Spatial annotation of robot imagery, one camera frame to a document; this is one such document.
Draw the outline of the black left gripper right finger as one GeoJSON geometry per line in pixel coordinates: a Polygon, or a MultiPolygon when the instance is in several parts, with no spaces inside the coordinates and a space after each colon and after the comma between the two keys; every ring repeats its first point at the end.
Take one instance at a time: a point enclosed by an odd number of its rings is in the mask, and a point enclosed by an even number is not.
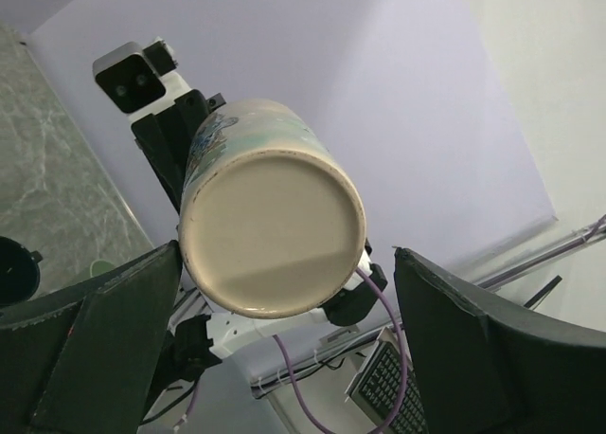
{"type": "Polygon", "coordinates": [[[394,282],[432,433],[602,433],[605,334],[531,311],[408,248],[394,282]]]}

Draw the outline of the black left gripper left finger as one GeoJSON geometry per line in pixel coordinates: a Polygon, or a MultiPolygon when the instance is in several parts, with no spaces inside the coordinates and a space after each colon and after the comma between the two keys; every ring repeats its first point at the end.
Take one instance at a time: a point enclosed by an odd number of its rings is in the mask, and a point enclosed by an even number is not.
{"type": "Polygon", "coordinates": [[[2,309],[2,432],[135,433],[181,273],[171,241],[2,309]]]}

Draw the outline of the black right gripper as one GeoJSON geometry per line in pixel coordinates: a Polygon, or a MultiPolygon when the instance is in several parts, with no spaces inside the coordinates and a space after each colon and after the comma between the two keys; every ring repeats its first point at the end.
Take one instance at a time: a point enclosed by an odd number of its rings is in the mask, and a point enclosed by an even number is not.
{"type": "Polygon", "coordinates": [[[223,105],[225,99],[221,93],[207,99],[193,89],[160,112],[149,113],[131,125],[135,143],[177,212],[192,139],[203,121],[223,105]]]}

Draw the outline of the dark green mug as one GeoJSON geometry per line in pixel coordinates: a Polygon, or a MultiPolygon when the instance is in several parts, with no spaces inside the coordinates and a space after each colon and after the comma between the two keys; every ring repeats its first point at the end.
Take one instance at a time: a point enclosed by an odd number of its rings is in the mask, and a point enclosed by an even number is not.
{"type": "Polygon", "coordinates": [[[0,302],[2,307],[29,300],[39,288],[43,256],[22,244],[1,237],[0,302]]]}

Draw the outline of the beige dragon pattern mug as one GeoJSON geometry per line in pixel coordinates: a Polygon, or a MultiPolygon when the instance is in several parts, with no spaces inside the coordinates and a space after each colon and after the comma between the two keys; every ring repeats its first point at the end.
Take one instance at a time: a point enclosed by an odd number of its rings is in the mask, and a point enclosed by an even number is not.
{"type": "Polygon", "coordinates": [[[202,123],[178,243],[190,278],[213,302],[251,318],[308,312],[348,283],[365,238],[359,192],[291,109],[244,99],[202,123]]]}

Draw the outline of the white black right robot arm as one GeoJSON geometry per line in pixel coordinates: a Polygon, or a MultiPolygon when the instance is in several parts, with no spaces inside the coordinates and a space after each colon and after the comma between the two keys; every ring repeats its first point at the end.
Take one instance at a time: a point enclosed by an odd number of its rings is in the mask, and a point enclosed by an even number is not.
{"type": "Polygon", "coordinates": [[[183,266],[220,307],[168,335],[151,397],[261,338],[367,316],[376,299],[365,278],[380,287],[386,281],[370,259],[362,199],[294,111],[194,90],[128,119],[177,211],[183,266]]]}

